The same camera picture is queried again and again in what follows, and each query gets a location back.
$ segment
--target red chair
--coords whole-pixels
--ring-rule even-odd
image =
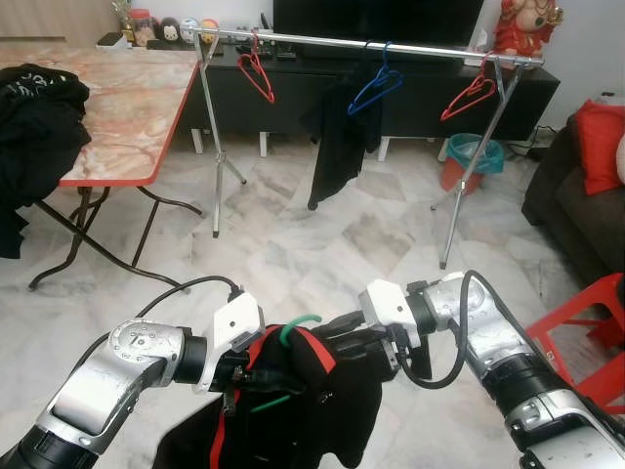
[[[527,329],[529,336],[542,345],[547,358],[555,363],[560,376],[580,394],[590,397],[603,410],[611,414],[625,413],[625,405],[609,405],[625,394],[625,351],[621,351],[580,383],[574,383],[549,332],[561,324],[594,326],[595,328],[587,334],[587,337],[597,339],[606,348],[622,347],[625,344],[625,312],[616,288],[622,278],[623,274],[613,274],[597,280]],[[607,320],[572,319],[595,304],[605,305],[612,316]]]

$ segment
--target red statue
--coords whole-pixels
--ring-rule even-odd
[[[541,57],[542,43],[562,21],[556,0],[502,0],[494,52]]]

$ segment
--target red cushion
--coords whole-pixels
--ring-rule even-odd
[[[587,101],[575,116],[586,173],[586,194],[618,188],[616,149],[625,131],[625,107]]]

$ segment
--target red hanger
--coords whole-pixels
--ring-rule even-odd
[[[481,101],[484,101],[495,93],[495,91],[497,90],[497,85],[495,84],[495,82],[490,78],[484,77],[484,68],[486,66],[486,58],[488,57],[488,54],[486,54],[481,61],[481,69],[478,73],[478,76],[476,76],[476,78],[467,88],[462,90],[462,92],[453,99],[447,109],[444,110],[440,115],[440,120],[447,120],[448,118],[453,117],[460,112],[464,112],[469,107],[474,106]],[[484,89],[486,90],[484,93],[479,94],[476,98],[474,98],[472,101],[468,101],[463,106],[454,109],[454,107],[464,98],[471,97],[476,93],[480,93]]]
[[[271,104],[275,103],[275,95],[273,94],[273,90],[271,89],[270,80],[267,78],[267,74],[265,73],[265,69],[261,65],[261,59],[258,57],[258,35],[256,31],[254,32],[254,47],[252,48],[252,52],[250,54],[241,54],[238,58],[238,67],[240,70],[245,73],[245,76],[248,80],[256,87],[256,89],[265,97],[267,101]],[[252,69],[263,78],[265,81],[266,89],[263,89],[261,85],[259,85],[254,78],[247,71],[244,62],[249,61],[249,65]]]

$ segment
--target trash bin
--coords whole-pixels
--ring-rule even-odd
[[[449,139],[447,158],[440,177],[440,186],[443,189],[450,191],[462,178],[480,140],[481,135],[477,134],[456,134]],[[503,170],[504,151],[501,145],[491,140],[486,145],[486,150],[480,157],[476,170],[467,181],[467,193],[473,192],[478,187],[484,174],[501,173]]]

